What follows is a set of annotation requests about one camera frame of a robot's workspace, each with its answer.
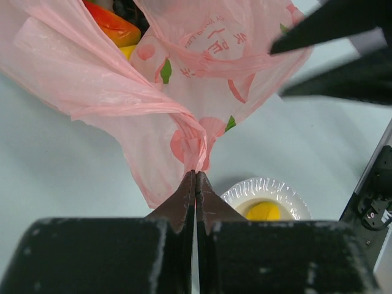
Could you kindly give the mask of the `white paper plate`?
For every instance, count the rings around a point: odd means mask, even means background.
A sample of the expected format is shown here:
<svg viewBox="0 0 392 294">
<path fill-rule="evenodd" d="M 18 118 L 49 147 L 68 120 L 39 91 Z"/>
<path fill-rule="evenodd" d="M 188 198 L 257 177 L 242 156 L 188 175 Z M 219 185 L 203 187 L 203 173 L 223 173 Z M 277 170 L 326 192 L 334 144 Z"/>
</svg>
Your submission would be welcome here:
<svg viewBox="0 0 392 294">
<path fill-rule="evenodd" d="M 311 213 L 299 194 L 286 183 L 268 178 L 249 178 L 234 184 L 220 196 L 242 216 L 261 203 L 279 208 L 282 221 L 308 221 Z"/>
</svg>

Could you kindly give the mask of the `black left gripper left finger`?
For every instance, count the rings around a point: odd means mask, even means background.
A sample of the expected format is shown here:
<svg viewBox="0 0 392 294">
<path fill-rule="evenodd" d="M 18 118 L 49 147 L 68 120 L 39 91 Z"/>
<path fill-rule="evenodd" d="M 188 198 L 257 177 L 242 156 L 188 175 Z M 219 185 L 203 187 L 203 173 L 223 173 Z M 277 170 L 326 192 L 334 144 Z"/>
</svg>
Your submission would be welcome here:
<svg viewBox="0 0 392 294">
<path fill-rule="evenodd" d="M 35 221 L 1 281 L 2 293 L 190 293 L 195 172 L 145 217 Z"/>
</svg>

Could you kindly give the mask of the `pink plastic bag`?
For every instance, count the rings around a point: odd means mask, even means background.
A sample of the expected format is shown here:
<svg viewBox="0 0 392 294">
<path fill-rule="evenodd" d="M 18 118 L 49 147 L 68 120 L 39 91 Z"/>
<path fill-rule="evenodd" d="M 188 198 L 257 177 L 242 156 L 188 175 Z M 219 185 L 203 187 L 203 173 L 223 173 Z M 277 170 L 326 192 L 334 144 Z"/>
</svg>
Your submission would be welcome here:
<svg viewBox="0 0 392 294">
<path fill-rule="evenodd" d="M 307 61 L 271 56 L 303 13 L 291 1 L 138 1 L 149 29 L 130 58 L 81 1 L 2 1 L 1 70 L 121 145 L 147 204 L 205 172 L 218 137 Z"/>
</svg>

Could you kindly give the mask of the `red fake mango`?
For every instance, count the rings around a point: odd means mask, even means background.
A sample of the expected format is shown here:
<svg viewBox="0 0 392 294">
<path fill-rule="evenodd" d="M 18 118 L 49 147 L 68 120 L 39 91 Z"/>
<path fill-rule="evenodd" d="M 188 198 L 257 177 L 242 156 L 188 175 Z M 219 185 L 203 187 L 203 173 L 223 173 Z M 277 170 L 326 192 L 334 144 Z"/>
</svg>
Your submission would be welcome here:
<svg viewBox="0 0 392 294">
<path fill-rule="evenodd" d="M 141 39 L 141 31 L 132 23 L 115 13 L 90 2 L 83 1 L 97 25 L 117 47 L 136 45 Z"/>
</svg>

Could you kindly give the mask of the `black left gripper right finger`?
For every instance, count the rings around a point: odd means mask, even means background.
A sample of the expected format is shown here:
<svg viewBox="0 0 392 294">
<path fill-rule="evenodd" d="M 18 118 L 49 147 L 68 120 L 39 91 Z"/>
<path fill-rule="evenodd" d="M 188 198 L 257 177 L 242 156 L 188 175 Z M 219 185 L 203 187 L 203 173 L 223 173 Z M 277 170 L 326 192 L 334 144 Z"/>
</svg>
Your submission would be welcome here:
<svg viewBox="0 0 392 294">
<path fill-rule="evenodd" d="M 252 222 L 196 175 L 201 293 L 380 293 L 342 222 Z"/>
</svg>

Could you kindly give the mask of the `yellow fake mango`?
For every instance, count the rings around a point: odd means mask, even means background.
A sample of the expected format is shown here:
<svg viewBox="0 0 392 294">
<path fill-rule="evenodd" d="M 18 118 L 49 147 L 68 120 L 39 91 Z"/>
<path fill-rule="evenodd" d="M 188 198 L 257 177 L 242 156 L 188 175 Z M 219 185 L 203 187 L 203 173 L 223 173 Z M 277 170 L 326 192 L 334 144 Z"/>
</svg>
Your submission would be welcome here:
<svg viewBox="0 0 392 294">
<path fill-rule="evenodd" d="M 278 221 L 281 211 L 273 202 L 260 202 L 249 209 L 246 218 L 250 221 Z"/>
<path fill-rule="evenodd" d="M 119 47 L 119 50 L 126 57 L 126 59 L 129 60 L 133 51 L 135 50 L 135 48 L 136 48 L 136 45 L 129 45 L 126 47 Z"/>
</svg>

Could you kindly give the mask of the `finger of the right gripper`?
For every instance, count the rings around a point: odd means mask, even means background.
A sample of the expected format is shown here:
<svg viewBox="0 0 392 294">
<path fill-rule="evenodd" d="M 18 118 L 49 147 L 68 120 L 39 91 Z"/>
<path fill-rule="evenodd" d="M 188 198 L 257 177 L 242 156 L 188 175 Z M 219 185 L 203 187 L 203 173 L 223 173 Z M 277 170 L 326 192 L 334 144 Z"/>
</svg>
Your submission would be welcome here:
<svg viewBox="0 0 392 294">
<path fill-rule="evenodd" d="M 286 53 L 375 28 L 382 30 L 385 47 L 289 85 L 280 96 L 326 96 L 390 106 L 391 1 L 327 1 L 277 38 L 269 52 Z"/>
</svg>

